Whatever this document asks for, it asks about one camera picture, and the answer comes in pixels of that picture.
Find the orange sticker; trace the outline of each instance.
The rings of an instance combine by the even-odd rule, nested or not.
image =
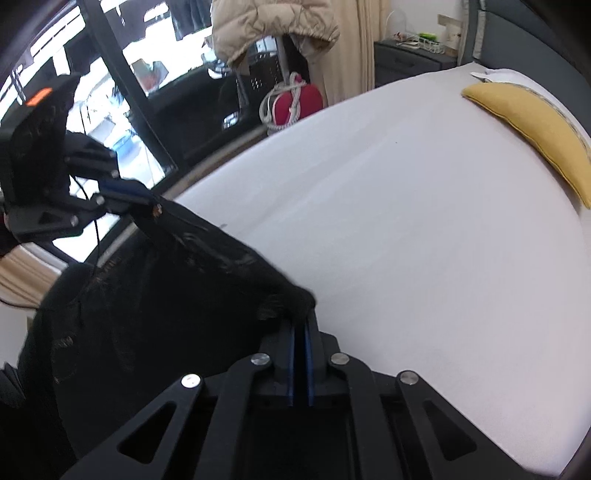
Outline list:
[[[31,99],[27,103],[25,103],[25,105],[26,106],[37,106],[51,92],[53,92],[53,88],[49,88],[49,87],[42,88],[35,95],[33,95],[31,97]]]

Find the bed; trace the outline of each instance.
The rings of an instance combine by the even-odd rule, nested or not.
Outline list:
[[[519,1],[465,13],[458,68],[307,118],[178,201],[309,288],[343,351],[417,371],[522,466],[556,476],[591,425],[591,223],[460,92],[471,72],[519,70],[590,131],[591,87]]]

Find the dark gray nightstand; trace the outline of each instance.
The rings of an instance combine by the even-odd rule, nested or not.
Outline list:
[[[419,48],[403,47],[395,40],[374,43],[375,86],[402,80],[427,72],[438,72],[457,66],[457,59]]]

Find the headboard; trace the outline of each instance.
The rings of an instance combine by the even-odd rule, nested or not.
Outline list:
[[[591,135],[591,86],[560,39],[521,0],[463,0],[459,64],[512,69],[560,100]]]

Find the white wall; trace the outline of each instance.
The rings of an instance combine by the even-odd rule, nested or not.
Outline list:
[[[26,335],[27,311],[0,304],[0,368],[4,362],[16,366]]]
[[[391,5],[405,13],[407,29],[414,33],[435,33],[441,38],[445,27],[437,24],[437,14],[462,20],[462,0],[391,0]]]

